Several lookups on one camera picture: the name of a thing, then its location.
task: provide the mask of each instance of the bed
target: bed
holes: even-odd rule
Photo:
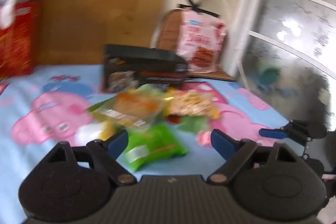
[[[32,75],[0,81],[1,224],[20,224],[25,220],[17,197],[20,183],[58,141],[67,140],[76,145],[77,132],[92,120],[84,110],[113,96],[100,93],[100,71],[98,65],[39,66]],[[213,126],[253,136],[262,127],[279,128],[287,124],[268,104],[235,82],[193,81],[188,83],[190,88],[216,95],[221,118]],[[206,177],[224,163],[212,147],[200,146],[195,135],[170,127],[189,153],[147,165],[134,173],[137,179],[143,174]],[[291,140],[286,142],[298,154],[303,153],[302,146]],[[118,162],[127,168],[123,156]]]

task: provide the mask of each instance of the peppa pig print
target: peppa pig print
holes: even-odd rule
[[[49,83],[31,104],[31,111],[12,127],[11,137],[20,145],[40,144],[49,139],[73,144],[73,136],[83,125],[92,122],[85,112],[85,99],[92,90],[79,83]]]
[[[220,117],[218,119],[210,120],[210,127],[212,129],[219,129],[236,140],[250,139],[257,142],[259,145],[273,146],[276,141],[275,139],[264,138],[259,135],[259,130],[261,128],[268,128],[267,126],[252,122],[245,112],[229,105],[227,100],[210,84],[206,82],[190,82],[185,83],[184,89],[212,94],[213,102],[217,105],[220,113]],[[250,105],[255,109],[266,110],[269,108],[268,104],[250,93],[248,90],[242,88],[239,90],[239,93],[247,98]],[[201,133],[198,136],[197,141],[202,145],[209,145],[209,132]]]

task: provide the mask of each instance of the clear plastic bag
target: clear plastic bag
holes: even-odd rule
[[[225,24],[211,15],[190,9],[182,12],[179,43],[176,53],[189,63],[189,71],[208,73],[216,71],[222,49]]]
[[[161,96],[147,91],[129,89],[118,93],[94,112],[108,116],[112,121],[127,128],[151,126],[162,112],[166,102]]]
[[[209,118],[206,116],[183,116],[178,128],[195,134],[209,131]]]
[[[212,101],[211,93],[171,90],[172,99],[167,105],[167,115],[206,116],[217,119],[218,109]]]

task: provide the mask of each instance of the wooden wardrobe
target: wooden wardrobe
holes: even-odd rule
[[[39,64],[99,64],[106,43],[148,47],[163,0],[41,0]]]

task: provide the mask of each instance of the white door frame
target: white door frame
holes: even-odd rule
[[[325,2],[323,0],[309,0],[317,4],[328,7],[336,11],[336,6]],[[274,39],[261,35],[259,33],[253,32],[251,29],[253,27],[256,15],[259,9],[260,0],[240,0],[237,12],[235,14],[234,21],[229,30],[229,40],[228,45],[224,49],[223,58],[221,60],[221,65],[223,70],[231,76],[235,76],[238,70],[238,65],[241,63],[246,49],[248,47],[248,41],[250,36],[257,37],[268,43],[271,43],[287,52],[290,52],[299,58],[307,61],[313,66],[320,69],[322,72],[328,74],[332,78],[336,79],[336,73],[326,66],[322,65],[315,59],[307,56],[306,54],[295,50],[294,48],[278,42]]]

